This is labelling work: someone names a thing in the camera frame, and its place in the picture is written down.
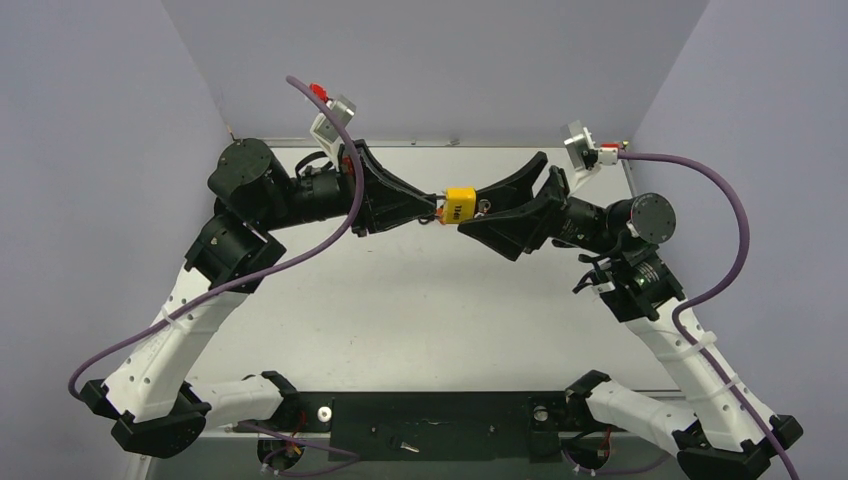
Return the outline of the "yellow padlock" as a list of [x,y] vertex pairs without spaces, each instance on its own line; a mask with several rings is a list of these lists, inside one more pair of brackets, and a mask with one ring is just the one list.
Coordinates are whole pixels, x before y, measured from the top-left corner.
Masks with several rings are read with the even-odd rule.
[[459,224],[472,219],[477,208],[477,192],[473,187],[450,187],[444,190],[441,207],[442,224]]

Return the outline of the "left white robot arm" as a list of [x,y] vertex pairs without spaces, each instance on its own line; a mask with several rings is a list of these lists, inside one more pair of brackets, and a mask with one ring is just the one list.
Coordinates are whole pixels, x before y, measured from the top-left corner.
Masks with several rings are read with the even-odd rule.
[[276,230],[340,217],[364,237],[435,214],[434,194],[388,172],[364,141],[355,149],[362,180],[347,153],[315,153],[290,175],[261,140],[237,140],[222,152],[208,179],[213,217],[189,248],[162,312],[115,372],[88,381],[79,394],[94,414],[113,421],[123,450],[170,458],[209,428],[257,421],[285,430],[295,423],[297,390],[277,372],[211,385],[188,373],[285,255]]

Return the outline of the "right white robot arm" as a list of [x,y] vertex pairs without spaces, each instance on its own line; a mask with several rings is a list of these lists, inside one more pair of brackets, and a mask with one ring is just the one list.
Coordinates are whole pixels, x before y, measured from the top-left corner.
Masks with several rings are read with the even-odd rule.
[[630,390],[590,371],[565,391],[564,413],[585,431],[615,427],[672,456],[691,479],[756,479],[773,458],[785,458],[802,435],[792,416],[779,415],[752,393],[720,354],[714,333],[694,317],[693,301],[660,258],[676,227],[670,203],[643,194],[601,207],[573,194],[565,171],[536,155],[524,169],[482,189],[461,233],[507,259],[551,242],[577,248],[591,289],[650,350],[684,395],[685,407]]

